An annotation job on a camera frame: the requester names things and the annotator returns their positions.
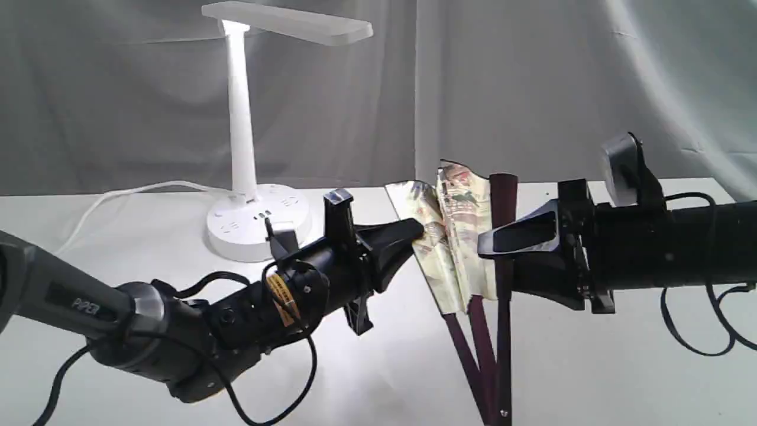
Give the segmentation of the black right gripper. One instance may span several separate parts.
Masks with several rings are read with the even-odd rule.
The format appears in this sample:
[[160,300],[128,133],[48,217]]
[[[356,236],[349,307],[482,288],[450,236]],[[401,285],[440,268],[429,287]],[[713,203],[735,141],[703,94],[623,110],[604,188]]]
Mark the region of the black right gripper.
[[530,215],[479,234],[482,259],[513,258],[513,292],[576,312],[614,314],[613,291],[590,273],[587,249],[594,200],[586,180],[558,183],[557,197]]

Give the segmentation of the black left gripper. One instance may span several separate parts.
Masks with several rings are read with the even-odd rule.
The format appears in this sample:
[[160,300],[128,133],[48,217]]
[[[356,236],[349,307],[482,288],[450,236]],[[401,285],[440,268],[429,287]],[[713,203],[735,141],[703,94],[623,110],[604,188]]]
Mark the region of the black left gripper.
[[260,280],[214,303],[213,336],[223,348],[283,346],[313,332],[338,310],[354,334],[373,328],[368,297],[389,288],[413,258],[413,242],[423,237],[424,227],[413,218],[356,225],[351,203],[345,189],[325,194],[321,238],[279,262],[273,260]]

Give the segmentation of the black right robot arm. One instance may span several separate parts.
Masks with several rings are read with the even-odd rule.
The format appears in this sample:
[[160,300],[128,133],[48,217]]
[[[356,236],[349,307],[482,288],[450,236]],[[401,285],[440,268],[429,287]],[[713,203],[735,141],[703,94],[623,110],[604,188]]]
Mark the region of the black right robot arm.
[[575,311],[616,312],[622,289],[755,282],[755,202],[670,210],[660,192],[642,205],[595,204],[586,180],[478,236],[478,255],[511,259],[513,290]]

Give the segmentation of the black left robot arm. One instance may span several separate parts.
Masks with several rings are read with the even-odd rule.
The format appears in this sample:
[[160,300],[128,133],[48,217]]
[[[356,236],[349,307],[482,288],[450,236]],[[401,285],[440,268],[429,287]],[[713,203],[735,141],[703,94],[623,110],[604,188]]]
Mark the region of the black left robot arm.
[[263,353],[309,338],[342,309],[356,335],[424,234],[416,219],[352,220],[345,189],[324,198],[324,235],[303,247],[286,222],[258,218],[273,273],[256,282],[220,270],[179,291],[161,280],[112,288],[16,235],[2,233],[2,326],[19,315],[86,337],[104,366],[164,383],[194,404],[251,369]]

